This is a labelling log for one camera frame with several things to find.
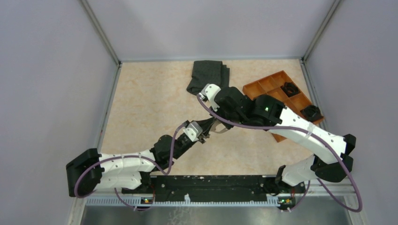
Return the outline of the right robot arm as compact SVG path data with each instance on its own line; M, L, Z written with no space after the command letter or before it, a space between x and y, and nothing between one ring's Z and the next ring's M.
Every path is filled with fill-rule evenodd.
M353 158L349 154L355 147L355 136L331 134L267 94L251 100L236 87L220 88L215 84L210 84L202 94L209 100L215 113L225 120L245 126L264 127L312 152L307 159L279 168L275 180L279 192L288 193L295 185L307 180L341 182L347 175L335 155L348 171L352 170Z

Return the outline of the metal key holder plate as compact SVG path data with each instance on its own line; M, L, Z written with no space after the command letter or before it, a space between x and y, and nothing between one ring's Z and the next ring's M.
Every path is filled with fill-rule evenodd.
M223 123L214 117L204 120L203 124L200 126L202 127L204 135L208 135L210 132L223 134L229 131L229 129Z

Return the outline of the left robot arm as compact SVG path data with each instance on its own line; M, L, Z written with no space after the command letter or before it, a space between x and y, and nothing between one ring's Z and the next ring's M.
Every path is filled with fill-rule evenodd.
M95 190L126 188L140 194L149 191L149 174L167 168L196 142L199 136L181 134L177 139L163 135L149 150L131 154L99 153L88 149L66 165L70 197L85 197Z

